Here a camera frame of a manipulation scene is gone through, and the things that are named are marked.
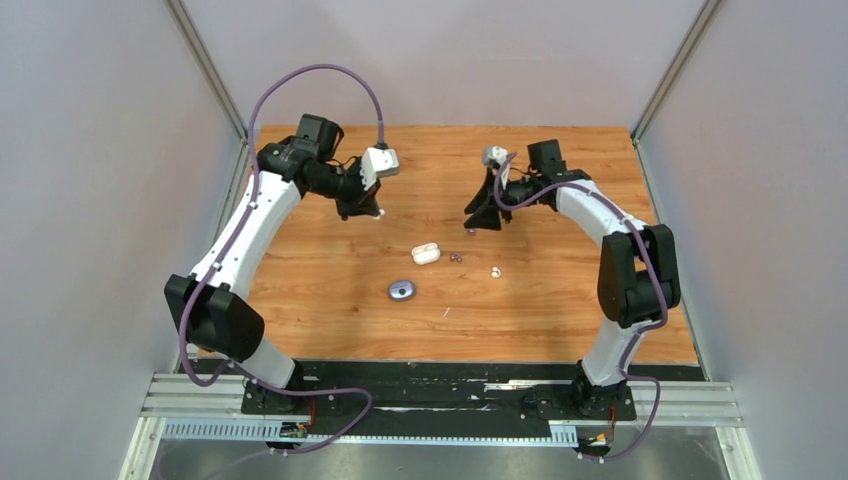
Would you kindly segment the white earbud charging case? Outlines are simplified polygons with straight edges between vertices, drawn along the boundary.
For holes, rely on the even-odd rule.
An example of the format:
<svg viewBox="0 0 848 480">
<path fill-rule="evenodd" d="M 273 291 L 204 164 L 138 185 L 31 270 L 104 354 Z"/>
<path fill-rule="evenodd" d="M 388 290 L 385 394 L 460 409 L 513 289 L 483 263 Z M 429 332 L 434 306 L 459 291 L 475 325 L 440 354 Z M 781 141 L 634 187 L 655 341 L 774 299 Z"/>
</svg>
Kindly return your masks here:
<svg viewBox="0 0 848 480">
<path fill-rule="evenodd" d="M 416 265 L 423 266 L 438 261 L 441 257 L 441 249 L 437 243 L 429 242 L 413 247 L 410 254 Z"/>
</svg>

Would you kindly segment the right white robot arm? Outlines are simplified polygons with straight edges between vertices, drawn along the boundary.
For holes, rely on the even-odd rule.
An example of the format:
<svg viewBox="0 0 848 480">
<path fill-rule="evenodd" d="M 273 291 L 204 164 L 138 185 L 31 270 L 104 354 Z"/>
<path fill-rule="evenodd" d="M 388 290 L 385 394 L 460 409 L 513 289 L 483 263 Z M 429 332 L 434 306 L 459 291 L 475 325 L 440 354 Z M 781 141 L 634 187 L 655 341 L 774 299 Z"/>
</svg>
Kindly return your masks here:
<svg viewBox="0 0 848 480">
<path fill-rule="evenodd" d="M 555 140 L 528 145 L 529 165 L 511 179 L 514 153 L 487 146 L 481 154 L 484 181 L 465 207 L 470 230 L 501 230 L 515 211 L 546 205 L 573 221 L 600 250 L 597 299 L 603 320 L 581 361 L 583 382 L 571 403 L 584 417 L 596 417 L 611 403 L 609 386 L 628 377 L 643 336 L 664 327 L 681 300 L 674 234 L 615 204 L 581 169 L 567 167 Z"/>
</svg>

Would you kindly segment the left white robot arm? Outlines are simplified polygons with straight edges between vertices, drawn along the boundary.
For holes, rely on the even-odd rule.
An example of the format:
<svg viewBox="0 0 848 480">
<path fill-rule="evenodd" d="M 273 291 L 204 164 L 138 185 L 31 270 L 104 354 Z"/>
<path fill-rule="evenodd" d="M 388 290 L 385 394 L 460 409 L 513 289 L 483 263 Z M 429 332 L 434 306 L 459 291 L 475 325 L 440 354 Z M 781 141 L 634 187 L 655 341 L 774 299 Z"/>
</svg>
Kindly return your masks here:
<svg viewBox="0 0 848 480">
<path fill-rule="evenodd" d="M 384 142 L 348 166 L 335 163 L 343 137 L 337 123 L 305 114 L 295 134 L 266 144 L 246 193 L 209 252 L 189 274 L 172 275 L 164 287 L 184 369 L 191 368 L 190 345 L 217 353 L 225 367 L 268 388 L 268 400 L 283 413 L 298 411 L 307 389 L 298 380 L 298 362 L 273 344 L 262 316 L 247 302 L 259 264 L 304 196 L 334 201 L 343 220 L 379 218 L 380 180 L 399 171 L 396 152 Z"/>
</svg>

